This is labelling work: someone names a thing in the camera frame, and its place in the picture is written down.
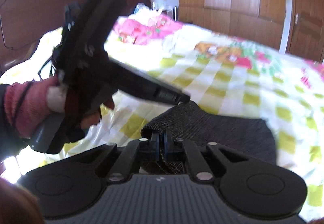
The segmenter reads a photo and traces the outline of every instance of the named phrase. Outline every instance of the wooden door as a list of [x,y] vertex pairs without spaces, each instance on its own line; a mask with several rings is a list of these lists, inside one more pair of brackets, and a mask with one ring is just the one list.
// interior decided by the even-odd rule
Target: wooden door
[[323,60],[324,0],[295,0],[289,53],[314,61]]

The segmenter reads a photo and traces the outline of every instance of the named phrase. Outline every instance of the yellow checkered sheet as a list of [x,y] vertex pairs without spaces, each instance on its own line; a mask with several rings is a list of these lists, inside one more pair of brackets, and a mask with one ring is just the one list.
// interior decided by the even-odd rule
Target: yellow checkered sheet
[[[176,47],[175,37],[172,42]],[[114,39],[108,40],[106,50],[117,60],[184,89],[206,112],[266,120],[277,143],[278,165],[299,174],[308,186],[301,217],[305,220],[324,217],[324,83],[320,73],[302,59],[280,55],[254,42],[212,32],[208,40],[204,37],[204,42],[213,44],[209,45],[207,53],[197,49],[196,44],[192,44],[190,51],[174,53],[166,50],[161,41],[138,46]],[[221,49],[211,53],[210,48],[217,44],[221,44]],[[236,64],[237,59],[243,65]],[[251,69],[244,64],[251,64]],[[114,96],[114,101],[115,110],[102,107],[103,120],[90,128],[86,138],[65,145],[62,152],[54,156],[37,154],[37,165],[106,142],[126,145],[140,138],[143,125],[171,107],[138,100],[121,92]],[[30,149],[25,149],[18,160],[23,165],[24,158],[32,155],[35,154]]]

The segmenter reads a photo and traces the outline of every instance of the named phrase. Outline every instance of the finger in foreground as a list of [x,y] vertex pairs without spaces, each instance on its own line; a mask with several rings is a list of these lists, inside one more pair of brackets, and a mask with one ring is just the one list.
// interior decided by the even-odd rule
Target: finger in foreground
[[112,98],[109,99],[109,100],[107,100],[107,101],[105,101],[103,104],[104,104],[107,108],[109,108],[109,109],[111,109],[111,110],[115,109],[115,104],[114,104],[114,101],[112,100]]
[[96,111],[95,113],[83,118],[81,121],[80,127],[81,129],[87,129],[92,125],[96,125],[100,122],[100,113]]

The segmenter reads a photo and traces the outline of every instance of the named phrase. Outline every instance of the pink knit sleeve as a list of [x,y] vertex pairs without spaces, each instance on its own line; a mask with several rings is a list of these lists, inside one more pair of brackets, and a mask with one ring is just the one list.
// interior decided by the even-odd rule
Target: pink knit sleeve
[[[15,83],[6,89],[4,110],[12,126],[17,104],[28,83]],[[56,85],[58,85],[57,77],[51,77],[43,81],[33,82],[27,91],[16,119],[16,129],[22,137],[30,137],[37,126],[51,113],[47,107],[46,94],[49,87]]]

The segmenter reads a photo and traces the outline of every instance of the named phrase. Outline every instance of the hand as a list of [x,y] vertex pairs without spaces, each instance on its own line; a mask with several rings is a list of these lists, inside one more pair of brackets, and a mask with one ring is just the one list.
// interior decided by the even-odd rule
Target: hand
[[[4,96],[4,110],[9,123],[14,126],[22,137],[30,137],[37,126],[52,111],[64,113],[66,92],[58,87],[59,82],[56,76],[48,79],[33,82],[28,89],[20,108],[18,109],[16,122],[14,124],[14,116],[22,97],[24,90],[30,82],[24,84],[15,83],[8,86]],[[112,98],[104,102],[104,104],[114,109]],[[91,125],[98,124],[100,121],[100,113],[95,113],[85,117],[80,124],[82,129],[89,128]]]

